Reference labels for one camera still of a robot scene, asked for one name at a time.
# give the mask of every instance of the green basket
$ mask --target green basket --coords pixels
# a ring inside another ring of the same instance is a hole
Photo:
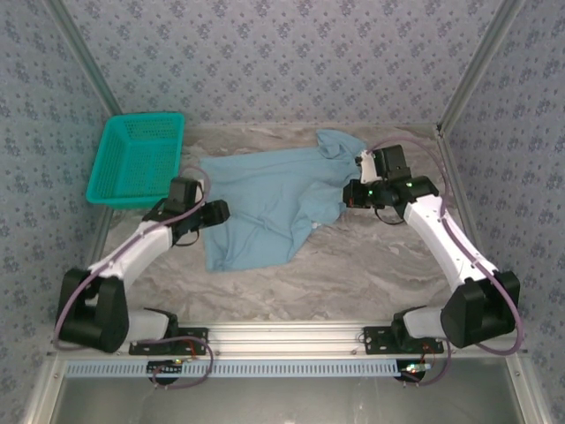
[[[151,208],[169,194],[178,174],[185,118],[180,113],[139,113],[106,123],[87,199],[115,209]]]

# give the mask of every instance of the blue floral wallpaper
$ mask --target blue floral wallpaper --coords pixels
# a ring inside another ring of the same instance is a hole
[[[96,224],[85,191],[102,106],[42,2],[0,2],[0,422],[19,422],[60,281]]]
[[[529,0],[449,135],[486,252],[523,283],[526,340],[565,422],[565,3]]]
[[[124,112],[430,123],[501,0],[64,0]]]

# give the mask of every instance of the marble surface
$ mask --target marble surface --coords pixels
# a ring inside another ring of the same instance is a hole
[[[414,133],[392,127],[335,129],[369,146],[389,135]],[[315,146],[315,130],[187,128],[182,163],[198,163],[205,155]],[[429,131],[417,135],[440,155]],[[442,192],[440,173],[426,153],[411,144],[405,144],[404,151],[412,175],[429,176]],[[135,230],[142,215],[140,210],[114,214],[105,253]],[[183,242],[192,237],[186,235]],[[204,260],[202,240],[191,247],[172,248],[149,265],[128,291],[130,308],[158,307],[192,322],[388,320],[394,312],[441,305],[449,297],[445,276],[418,234],[405,224],[385,225],[366,209],[348,209],[335,224],[319,228],[286,265],[209,273]]]

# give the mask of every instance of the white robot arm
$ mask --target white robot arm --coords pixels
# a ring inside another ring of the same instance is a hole
[[[57,319],[82,282],[95,270],[103,269],[64,318],[59,334],[61,340],[114,352],[124,342],[159,340],[166,335],[173,315],[155,309],[130,311],[125,293],[151,262],[171,249],[187,232],[199,231],[229,218],[225,201],[205,203],[194,213],[180,218],[200,201],[201,187],[199,181],[173,178],[169,197],[143,217],[137,230],[121,246],[88,269],[71,269],[64,275]]]
[[[393,331],[402,345],[407,339],[447,338],[457,347],[483,342],[507,334],[515,327],[514,317],[501,294],[485,274],[493,274],[517,305],[520,284],[512,272],[499,272],[467,239],[449,212],[441,214],[443,202],[427,177],[413,178],[401,146],[363,152],[358,158],[361,179],[343,189],[350,208],[393,207],[396,213],[425,241],[452,291],[444,307],[419,307],[395,314]],[[471,253],[460,246],[446,231]]]

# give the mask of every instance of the purple cable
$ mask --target purple cable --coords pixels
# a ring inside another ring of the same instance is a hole
[[[398,142],[398,141],[408,141],[409,143],[412,143],[412,144],[415,144],[416,146],[419,146],[424,151],[426,151],[427,154],[429,154],[430,157],[435,162],[436,166],[438,167],[438,170],[441,173],[441,177],[443,178],[443,183],[445,184],[445,194],[443,195],[443,199],[441,200],[441,207],[440,207],[441,223],[442,223],[443,228],[445,229],[446,233],[451,238],[451,240],[456,244],[456,246],[459,248],[459,250],[461,250],[461,253],[463,253],[465,255],[465,257],[467,259],[469,259],[471,262],[474,262],[475,257],[473,256],[473,254],[471,252],[469,252],[465,248],[465,246],[463,246],[463,243],[461,243],[459,238],[457,238],[455,233],[451,230],[451,227],[449,227],[448,221],[446,219],[446,212],[447,212],[447,207],[448,207],[447,198],[449,196],[449,188],[450,188],[449,180],[448,180],[448,177],[447,177],[445,171],[443,170],[443,166],[441,165],[440,160],[432,152],[432,150],[427,148],[418,139],[412,139],[412,138],[409,138],[409,137],[402,137],[402,136],[395,136],[395,137],[389,137],[389,138],[387,138],[383,141],[380,141],[375,146],[370,148],[369,151],[373,152],[376,148],[382,146],[385,143]],[[512,300],[512,298],[510,298],[509,294],[506,292],[506,290],[504,290],[504,287],[502,287],[502,285],[496,280],[496,278],[494,278],[494,275],[492,274],[492,272],[490,272],[488,269],[483,267],[483,265],[481,265],[478,262],[474,263],[474,266],[479,271],[481,271],[485,275],[486,278],[488,278],[488,280],[493,284],[493,286],[496,288],[496,290],[501,294],[502,298],[506,301],[508,308],[510,309],[510,312],[512,313],[512,317],[514,318],[514,321],[516,323],[516,332],[517,332],[516,341],[514,342],[514,345],[510,349],[507,349],[506,351],[498,351],[498,350],[495,350],[491,347],[485,346],[484,344],[481,344],[481,343],[478,343],[477,346],[480,347],[481,349],[489,352],[489,353],[494,354],[494,355],[508,356],[508,355],[513,354],[513,353],[516,353],[520,350],[520,346],[522,345],[522,342],[524,340],[524,324],[522,323],[522,319],[520,318],[520,314],[518,313],[518,309],[516,308],[516,305],[514,304],[514,301]],[[450,347],[449,347],[449,343],[448,343],[448,359],[450,357],[451,357],[451,354],[450,354]]]
[[[185,166],[179,172],[179,175],[182,175],[182,173],[188,168],[197,170],[200,173],[202,173],[202,175],[204,176],[204,186],[210,187],[210,178],[208,177],[208,174],[198,166],[193,166],[193,165]],[[83,290],[85,290],[88,287],[88,285],[91,284],[94,281],[94,279],[97,278],[104,270],[106,270],[109,267],[110,263],[113,264],[114,262],[116,262],[125,252],[127,252],[135,243],[137,243],[139,239],[142,239],[143,237],[145,237],[145,234],[147,234],[151,231],[154,231],[159,227],[163,227],[164,225],[169,225],[170,223],[175,223],[176,221],[181,221],[181,220],[185,219],[186,217],[192,215],[194,212],[196,212],[207,201],[209,191],[210,191],[209,188],[206,191],[204,191],[203,194],[202,194],[202,199],[200,199],[200,201],[198,203],[196,203],[196,205],[194,205],[193,208],[187,210],[182,215],[175,216],[175,217],[170,218],[166,221],[163,221],[162,223],[155,223],[154,225],[151,225],[146,230],[136,234],[135,237],[133,237],[128,243],[124,244],[122,246],[122,248],[120,248],[115,254],[113,254],[108,259],[108,261],[106,261],[98,269],[95,269],[94,271],[92,271],[92,273],[87,278],[85,278],[85,281],[83,281],[82,283],[79,284],[77,289],[70,296],[69,300],[67,300],[67,303],[64,305],[64,308],[61,311],[61,314],[59,315],[59,319],[56,322],[55,331],[54,331],[54,334],[53,334],[53,345],[55,346],[56,349],[58,349],[59,351],[79,351],[81,349],[84,349],[82,347],[71,347],[71,348],[62,347],[59,344],[59,334],[61,334],[61,328],[63,327],[64,320],[66,319],[67,315],[69,314],[69,311],[71,310],[72,305],[77,300],[77,297],[80,295],[80,293]]]
[[[183,384],[175,384],[175,385],[170,385],[170,386],[164,386],[162,384],[159,384],[156,380],[157,375],[165,367],[164,365],[161,365],[153,371],[153,375],[151,377],[151,381],[153,382],[153,384],[155,385],[156,388],[161,388],[161,389],[165,389],[165,390],[189,389],[191,387],[198,386],[199,384],[202,384],[205,380],[207,380],[207,378],[210,376],[210,374],[214,370],[214,352],[212,351],[212,348],[210,347],[210,345],[208,343],[206,343],[204,340],[202,340],[201,338],[192,337],[192,336],[178,336],[178,337],[163,338],[161,340],[140,340],[139,343],[142,343],[144,345],[162,345],[164,343],[181,342],[181,341],[185,341],[185,340],[191,340],[195,343],[198,343],[199,345],[204,346],[206,348],[206,350],[208,351],[208,353],[210,354],[210,363],[208,364],[208,366],[206,368],[206,372],[201,377],[199,377],[197,380],[194,380],[193,382],[186,382],[186,383],[183,383]]]

